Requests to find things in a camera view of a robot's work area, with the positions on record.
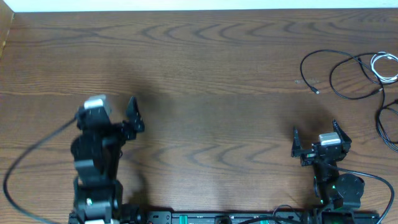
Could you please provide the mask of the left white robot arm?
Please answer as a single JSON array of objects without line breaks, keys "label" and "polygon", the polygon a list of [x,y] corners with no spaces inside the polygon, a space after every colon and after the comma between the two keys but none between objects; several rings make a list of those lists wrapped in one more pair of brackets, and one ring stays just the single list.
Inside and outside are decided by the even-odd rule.
[{"label": "left white robot arm", "polygon": [[73,181],[73,210],[69,223],[146,223],[137,205],[123,203],[123,185],[117,179],[122,147],[144,132],[137,100],[131,97],[126,116],[112,123],[105,95],[92,96],[75,118],[81,134],[72,142],[71,154],[78,173]]}]

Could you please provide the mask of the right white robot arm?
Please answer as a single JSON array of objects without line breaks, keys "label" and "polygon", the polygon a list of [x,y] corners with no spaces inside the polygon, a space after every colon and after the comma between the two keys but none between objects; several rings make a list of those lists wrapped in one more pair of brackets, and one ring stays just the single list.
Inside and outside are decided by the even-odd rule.
[{"label": "right white robot arm", "polygon": [[313,188],[321,201],[303,214],[304,223],[354,223],[354,211],[361,206],[364,180],[349,172],[340,174],[337,167],[347,156],[352,140],[337,121],[332,124],[333,132],[319,135],[310,149],[303,148],[298,129],[293,129],[291,156],[298,157],[301,166],[313,168]]}]

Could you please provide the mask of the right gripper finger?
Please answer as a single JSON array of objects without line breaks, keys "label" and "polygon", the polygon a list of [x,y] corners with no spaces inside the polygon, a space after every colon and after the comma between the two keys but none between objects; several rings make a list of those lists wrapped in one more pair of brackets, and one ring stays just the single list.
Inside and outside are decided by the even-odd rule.
[{"label": "right gripper finger", "polygon": [[293,142],[292,142],[292,156],[299,156],[302,150],[302,145],[300,142],[298,130],[296,127],[293,127]]},{"label": "right gripper finger", "polygon": [[340,125],[338,124],[337,120],[332,121],[333,124],[333,130],[336,132],[341,140],[341,146],[342,150],[344,152],[349,152],[349,149],[351,148],[352,140],[351,138],[340,128]]}]

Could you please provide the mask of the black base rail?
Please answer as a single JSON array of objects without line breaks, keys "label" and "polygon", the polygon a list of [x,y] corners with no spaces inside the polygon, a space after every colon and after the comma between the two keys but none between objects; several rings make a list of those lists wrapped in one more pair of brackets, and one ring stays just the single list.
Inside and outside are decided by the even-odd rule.
[{"label": "black base rail", "polygon": [[308,213],[283,210],[267,213],[177,213],[169,211],[151,211],[146,214],[133,213],[111,223],[151,223],[151,224],[217,224],[242,223],[256,220],[257,223],[377,223],[379,215],[372,212],[323,213],[320,219],[311,218]]}]

